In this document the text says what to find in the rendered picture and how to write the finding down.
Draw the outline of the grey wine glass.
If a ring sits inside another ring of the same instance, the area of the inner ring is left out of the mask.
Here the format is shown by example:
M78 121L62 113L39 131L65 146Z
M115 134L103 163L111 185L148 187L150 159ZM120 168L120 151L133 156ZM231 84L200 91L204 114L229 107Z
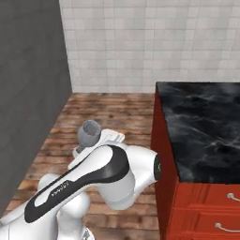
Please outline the grey wine glass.
M86 120L78 129L77 138L79 146L76 151L78 154L86 147L94 146L101 135L101 126L95 120Z

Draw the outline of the red counter cabinet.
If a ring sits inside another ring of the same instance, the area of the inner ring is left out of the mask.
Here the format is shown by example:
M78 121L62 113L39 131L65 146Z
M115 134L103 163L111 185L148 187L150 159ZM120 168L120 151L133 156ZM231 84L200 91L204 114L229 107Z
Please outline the red counter cabinet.
M240 240L239 234L210 234L210 233L169 233L171 216L174 209L193 209L203 211L223 211L240 213L240 207L194 206L175 207L174 196L180 183L173 150L169 139L167 124L159 95L155 95L155 106L152 126L151 149L158 152L161 163L161 176L155 184L157 200L157 217L160 240Z

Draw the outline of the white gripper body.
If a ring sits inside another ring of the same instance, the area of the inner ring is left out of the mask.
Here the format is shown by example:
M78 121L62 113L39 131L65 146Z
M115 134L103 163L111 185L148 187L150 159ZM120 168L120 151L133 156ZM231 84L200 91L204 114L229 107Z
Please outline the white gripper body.
M121 143L124 139L125 139L125 135L123 133L120 133L120 132L117 132L115 130L108 129L108 128L102 129L100 139L98 140L98 142L94 146L84 148L81 151L81 153L84 153L84 154L89 153L92 150L94 150L95 148L97 148L98 146L100 146L101 144L106 143L107 141ZM76 151L77 147L75 147L72 151L72 155L74 158L76 158L79 155Z

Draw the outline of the red drawer front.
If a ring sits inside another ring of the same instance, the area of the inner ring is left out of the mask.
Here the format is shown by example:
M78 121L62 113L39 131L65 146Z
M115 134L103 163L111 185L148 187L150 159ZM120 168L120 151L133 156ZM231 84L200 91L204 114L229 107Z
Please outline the red drawer front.
M174 209L169 233L239 234L221 231L215 227L216 223L221 223L227 229L240 230L240 213Z
M227 198L228 193L240 199L240 184L180 183L175 192L174 206L240 207L240 202Z

